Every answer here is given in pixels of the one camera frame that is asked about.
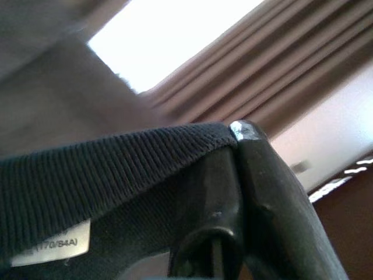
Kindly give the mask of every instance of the curtain fold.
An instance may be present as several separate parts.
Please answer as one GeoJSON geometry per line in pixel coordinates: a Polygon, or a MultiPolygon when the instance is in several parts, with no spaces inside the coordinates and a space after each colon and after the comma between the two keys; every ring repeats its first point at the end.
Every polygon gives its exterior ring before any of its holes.
{"type": "Polygon", "coordinates": [[[266,1],[145,93],[176,124],[249,119],[271,136],[373,52],[370,0],[266,1]]]}

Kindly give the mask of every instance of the black mesh fabric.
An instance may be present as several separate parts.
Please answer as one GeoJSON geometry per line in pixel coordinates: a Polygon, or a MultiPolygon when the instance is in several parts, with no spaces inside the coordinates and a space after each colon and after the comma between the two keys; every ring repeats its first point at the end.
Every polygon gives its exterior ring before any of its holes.
{"type": "Polygon", "coordinates": [[[166,250],[186,167],[228,145],[236,142],[223,124],[193,124],[3,160],[0,279],[115,279],[139,258],[166,250]],[[9,267],[12,256],[87,219],[88,253],[9,267]]]}

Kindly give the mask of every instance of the clothing label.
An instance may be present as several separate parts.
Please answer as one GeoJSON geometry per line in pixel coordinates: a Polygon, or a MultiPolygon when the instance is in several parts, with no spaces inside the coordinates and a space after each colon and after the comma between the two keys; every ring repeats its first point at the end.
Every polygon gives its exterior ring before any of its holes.
{"type": "Polygon", "coordinates": [[[47,261],[63,260],[88,252],[90,220],[82,222],[59,235],[22,252],[11,260],[13,267],[41,264],[47,261]]]}

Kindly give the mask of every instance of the window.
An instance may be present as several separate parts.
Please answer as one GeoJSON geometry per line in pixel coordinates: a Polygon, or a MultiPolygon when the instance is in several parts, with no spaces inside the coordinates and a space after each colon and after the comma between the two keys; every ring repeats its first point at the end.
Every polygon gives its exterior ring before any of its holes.
{"type": "Polygon", "coordinates": [[[137,93],[217,39],[262,0],[132,0],[89,46],[137,93]]]}

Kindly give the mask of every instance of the beige curtain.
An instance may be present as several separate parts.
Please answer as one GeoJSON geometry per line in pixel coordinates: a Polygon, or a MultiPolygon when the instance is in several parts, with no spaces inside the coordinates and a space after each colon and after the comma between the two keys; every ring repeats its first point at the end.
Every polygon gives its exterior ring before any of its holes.
{"type": "Polygon", "coordinates": [[[249,119],[271,136],[371,59],[372,25],[372,0],[266,1],[144,98],[174,124],[249,119]]]}

